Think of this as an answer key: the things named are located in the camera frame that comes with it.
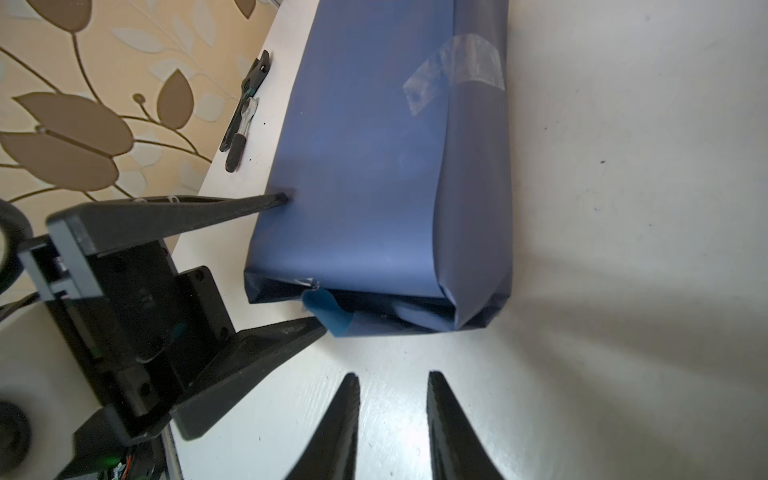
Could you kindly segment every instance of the red wire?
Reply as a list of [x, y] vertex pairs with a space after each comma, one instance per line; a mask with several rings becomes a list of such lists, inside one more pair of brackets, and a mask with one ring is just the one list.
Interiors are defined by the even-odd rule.
[[128, 469], [131, 467], [131, 462], [134, 461], [134, 456], [128, 457], [128, 461], [125, 462], [125, 472], [123, 472], [122, 479], [125, 480], [128, 477]]

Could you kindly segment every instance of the green led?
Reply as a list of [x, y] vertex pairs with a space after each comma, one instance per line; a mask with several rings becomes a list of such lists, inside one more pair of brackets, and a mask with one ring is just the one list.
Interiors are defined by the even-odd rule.
[[105, 468], [114, 468], [118, 466], [118, 463], [120, 463], [120, 457], [110, 456], [110, 457], [101, 457], [99, 459], [99, 462], [101, 463], [101, 466]]

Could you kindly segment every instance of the clear tape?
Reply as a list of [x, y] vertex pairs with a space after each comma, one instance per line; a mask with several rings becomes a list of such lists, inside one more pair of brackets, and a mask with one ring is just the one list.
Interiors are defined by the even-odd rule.
[[419, 112], [443, 91], [465, 81], [481, 81], [504, 91], [498, 49], [476, 33], [456, 35], [442, 44], [403, 84], [411, 114]]

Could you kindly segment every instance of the brown leaf pattern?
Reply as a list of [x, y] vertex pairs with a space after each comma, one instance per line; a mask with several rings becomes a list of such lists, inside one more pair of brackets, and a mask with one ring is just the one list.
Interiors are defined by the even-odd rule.
[[256, 8], [256, 0], [235, 0], [235, 3], [245, 18], [250, 18], [250, 14], [252, 14], [253, 9]]
[[91, 21], [91, 0], [27, 0], [27, 3], [53, 25], [77, 33]]
[[40, 180], [77, 191], [101, 190], [118, 179], [111, 158], [44, 133], [0, 133], [5, 153]]
[[134, 145], [134, 136], [125, 121], [90, 98], [34, 92], [14, 100], [46, 130], [107, 156], [124, 154]]
[[193, 110], [192, 88], [184, 74], [177, 69], [165, 81], [157, 96], [157, 117], [166, 127], [178, 130], [187, 124]]

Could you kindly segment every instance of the black plastic bracket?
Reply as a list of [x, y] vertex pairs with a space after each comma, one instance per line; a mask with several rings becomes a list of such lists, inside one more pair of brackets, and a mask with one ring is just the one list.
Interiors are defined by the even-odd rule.
[[68, 253], [62, 247], [77, 245], [88, 256], [124, 250], [279, 207], [288, 203], [288, 196], [137, 200], [88, 202], [52, 214], [45, 223], [62, 255]]
[[435, 480], [503, 480], [440, 372], [427, 385], [429, 450]]
[[352, 480], [357, 456], [360, 382], [347, 373], [310, 443], [286, 480]]
[[236, 333], [170, 409], [181, 435], [201, 437], [274, 369], [325, 332], [311, 316]]
[[128, 447], [115, 434], [108, 416], [105, 409], [100, 409], [74, 433], [74, 459], [59, 472], [57, 479], [106, 470], [125, 456]]

